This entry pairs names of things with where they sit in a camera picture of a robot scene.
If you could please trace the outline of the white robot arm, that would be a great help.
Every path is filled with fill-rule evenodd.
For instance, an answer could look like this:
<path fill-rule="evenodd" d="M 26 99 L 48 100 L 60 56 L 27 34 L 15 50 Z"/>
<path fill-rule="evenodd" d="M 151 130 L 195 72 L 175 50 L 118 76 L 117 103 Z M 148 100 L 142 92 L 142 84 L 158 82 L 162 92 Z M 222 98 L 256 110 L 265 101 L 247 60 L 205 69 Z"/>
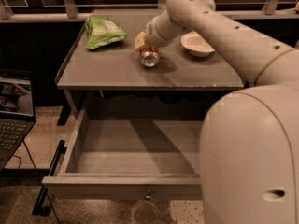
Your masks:
<path fill-rule="evenodd" d="M 136 48 L 161 49 L 186 30 L 249 83 L 203 122 L 205 224 L 299 224 L 299 50 L 221 15 L 213 0 L 166 0 Z"/>

